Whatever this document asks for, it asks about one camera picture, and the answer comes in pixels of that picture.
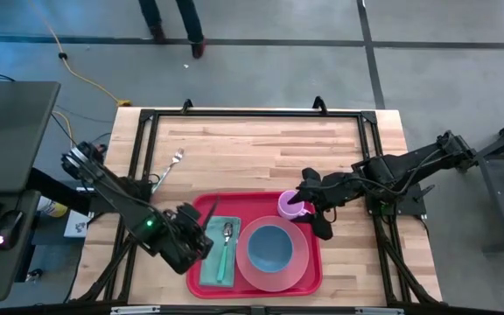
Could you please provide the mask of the red plastic tray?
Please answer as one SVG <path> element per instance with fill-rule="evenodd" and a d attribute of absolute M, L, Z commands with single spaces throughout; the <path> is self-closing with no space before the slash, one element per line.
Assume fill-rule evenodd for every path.
<path fill-rule="evenodd" d="M 264 216 L 281 217 L 277 212 L 277 201 L 280 194 L 280 192 L 232 192 L 204 194 L 199 196 L 192 205 L 201 213 L 199 223 L 203 223 L 208 211 L 215 201 L 215 197 L 219 195 L 220 201 L 213 216 L 240 218 L 240 237 L 244 228 L 252 221 Z M 188 290 L 194 296 L 202 299 L 273 298 L 279 296 L 291 297 L 311 295 L 319 288 L 323 278 L 319 239 L 313 234 L 312 227 L 309 224 L 294 224 L 300 228 L 308 242 L 308 253 L 310 255 L 310 259 L 303 277 L 297 284 L 293 285 L 288 290 L 280 292 L 267 292 L 258 290 L 249 284 L 238 270 L 236 262 L 236 249 L 234 259 L 234 286 L 232 288 L 200 285 L 200 267 L 203 261 L 202 260 L 194 264 L 187 272 L 186 283 Z"/>

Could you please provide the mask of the yellow and white container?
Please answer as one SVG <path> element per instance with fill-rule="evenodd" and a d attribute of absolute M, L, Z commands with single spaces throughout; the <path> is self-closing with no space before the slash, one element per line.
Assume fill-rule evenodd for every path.
<path fill-rule="evenodd" d="M 39 199 L 37 211 L 53 218 L 59 218 L 67 213 L 68 208 L 52 199 L 42 196 Z"/>

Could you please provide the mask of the person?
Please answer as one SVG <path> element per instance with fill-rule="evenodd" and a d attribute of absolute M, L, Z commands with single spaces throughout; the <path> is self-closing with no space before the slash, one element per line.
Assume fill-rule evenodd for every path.
<path fill-rule="evenodd" d="M 162 26 L 162 18 L 155 0 L 137 0 L 143 19 L 150 31 L 153 40 L 158 44 L 166 42 Z M 200 59 L 206 49 L 205 36 L 202 31 L 200 18 L 193 0 L 175 0 L 179 14 L 182 18 L 192 56 Z"/>

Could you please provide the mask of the green cloth napkin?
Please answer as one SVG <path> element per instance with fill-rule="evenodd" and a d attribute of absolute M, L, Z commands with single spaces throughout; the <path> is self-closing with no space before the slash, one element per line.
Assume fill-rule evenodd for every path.
<path fill-rule="evenodd" d="M 233 224 L 233 235 L 228 244 L 227 265 L 223 281 L 218 283 L 216 276 L 223 250 L 223 228 L 226 222 Z M 213 240 L 213 247 L 207 258 L 202 261 L 199 272 L 199 284 L 205 286 L 232 288 L 235 281 L 235 249 L 241 229 L 241 219 L 229 216 L 213 216 L 208 223 L 206 235 Z"/>

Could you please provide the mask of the spoon with teal handle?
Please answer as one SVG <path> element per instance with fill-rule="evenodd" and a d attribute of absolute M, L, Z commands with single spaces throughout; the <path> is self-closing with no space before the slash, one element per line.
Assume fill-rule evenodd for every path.
<path fill-rule="evenodd" d="M 233 224 L 231 222 L 226 222 L 223 228 L 223 236 L 224 236 L 224 244 L 223 250 L 220 257 L 220 264 L 216 276 L 216 281 L 221 283 L 223 281 L 226 265 L 227 265 L 227 256 L 228 256 L 228 244 L 233 235 Z"/>

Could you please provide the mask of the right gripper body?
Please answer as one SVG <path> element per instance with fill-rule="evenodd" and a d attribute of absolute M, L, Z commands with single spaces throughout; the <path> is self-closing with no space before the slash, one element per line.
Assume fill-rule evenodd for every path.
<path fill-rule="evenodd" d="M 317 211 L 343 207 L 347 202 L 365 195 L 360 178 L 352 172 L 333 172 L 324 177 L 312 168 L 302 170 L 303 181 L 297 189 L 310 188 L 314 192 L 311 203 Z"/>

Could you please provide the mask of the grey desk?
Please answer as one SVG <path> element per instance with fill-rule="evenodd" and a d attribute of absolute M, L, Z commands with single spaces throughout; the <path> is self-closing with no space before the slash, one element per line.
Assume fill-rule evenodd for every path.
<path fill-rule="evenodd" d="M 11 292 L 37 212 L 41 194 L 25 186 L 59 91 L 57 82 L 0 81 L 0 218 L 24 213 L 15 247 L 0 250 L 0 301 Z"/>

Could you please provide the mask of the coral pink plate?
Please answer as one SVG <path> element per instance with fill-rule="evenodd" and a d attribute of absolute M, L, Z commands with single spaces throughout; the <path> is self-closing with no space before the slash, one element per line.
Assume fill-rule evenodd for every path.
<path fill-rule="evenodd" d="M 256 269 L 248 259 L 248 240 L 251 234 L 264 225 L 274 225 L 283 228 L 293 242 L 293 255 L 288 266 L 277 273 L 265 273 Z M 236 247 L 236 262 L 238 270 L 244 279 L 260 291 L 280 292 L 286 291 L 297 284 L 306 272 L 310 259 L 308 242 L 294 223 L 278 217 L 264 216 L 249 223 L 238 239 Z"/>

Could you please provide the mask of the black diagonal desk strut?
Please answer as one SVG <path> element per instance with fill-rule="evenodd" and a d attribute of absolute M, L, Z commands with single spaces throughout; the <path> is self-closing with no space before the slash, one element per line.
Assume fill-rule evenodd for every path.
<path fill-rule="evenodd" d="M 80 214 L 89 213 L 91 198 L 88 195 L 75 191 L 36 168 L 31 169 L 25 189 L 38 191 L 42 196 Z"/>

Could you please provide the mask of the blue-grey bowl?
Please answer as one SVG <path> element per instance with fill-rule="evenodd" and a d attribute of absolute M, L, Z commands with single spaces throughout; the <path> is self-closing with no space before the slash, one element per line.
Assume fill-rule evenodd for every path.
<path fill-rule="evenodd" d="M 291 237 L 279 226 L 261 226 L 248 239 L 248 259 L 256 269 L 265 273 L 277 273 L 285 269 L 293 251 Z"/>

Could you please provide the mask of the black computer mouse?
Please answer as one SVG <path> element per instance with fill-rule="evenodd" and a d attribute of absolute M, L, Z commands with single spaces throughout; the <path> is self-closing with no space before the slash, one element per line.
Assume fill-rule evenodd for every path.
<path fill-rule="evenodd" d="M 15 247 L 24 213 L 19 210 L 6 212 L 0 218 L 0 250 L 10 250 Z"/>

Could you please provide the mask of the silver fork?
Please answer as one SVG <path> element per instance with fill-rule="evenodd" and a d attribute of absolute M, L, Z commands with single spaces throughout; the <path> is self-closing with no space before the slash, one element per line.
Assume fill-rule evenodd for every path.
<path fill-rule="evenodd" d="M 159 177 L 159 180 L 156 184 L 153 185 L 151 188 L 151 193 L 154 194 L 158 188 L 161 186 L 161 184 L 165 181 L 165 178 L 168 176 L 172 168 L 178 164 L 184 157 L 185 150 L 183 148 L 178 148 L 178 150 L 175 152 L 174 156 L 171 159 L 171 162 L 169 166 L 165 169 L 164 173 Z"/>

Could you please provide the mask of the white box with code print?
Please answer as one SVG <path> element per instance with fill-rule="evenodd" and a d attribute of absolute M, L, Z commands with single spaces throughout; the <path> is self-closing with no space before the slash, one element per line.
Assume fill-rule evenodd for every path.
<path fill-rule="evenodd" d="M 90 220 L 90 217 L 71 210 L 67 218 L 63 236 L 65 238 L 85 238 Z"/>

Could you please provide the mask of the pink ribbed mug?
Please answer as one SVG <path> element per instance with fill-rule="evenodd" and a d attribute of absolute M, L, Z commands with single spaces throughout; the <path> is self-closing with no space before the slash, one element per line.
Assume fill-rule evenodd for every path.
<path fill-rule="evenodd" d="M 290 203 L 291 199 L 296 195 L 297 191 L 284 191 L 279 195 L 277 201 L 278 214 L 289 221 L 307 215 L 310 212 L 306 208 L 304 201 L 299 201 L 293 204 Z"/>

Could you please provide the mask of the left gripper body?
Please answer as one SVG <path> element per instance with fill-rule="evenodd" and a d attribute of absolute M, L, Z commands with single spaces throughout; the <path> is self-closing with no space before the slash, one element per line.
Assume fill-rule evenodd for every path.
<path fill-rule="evenodd" d="M 186 218 L 185 205 L 177 206 L 175 211 L 155 209 L 154 214 L 154 249 L 177 274 L 183 275 L 201 260 L 197 239 L 204 230 Z"/>

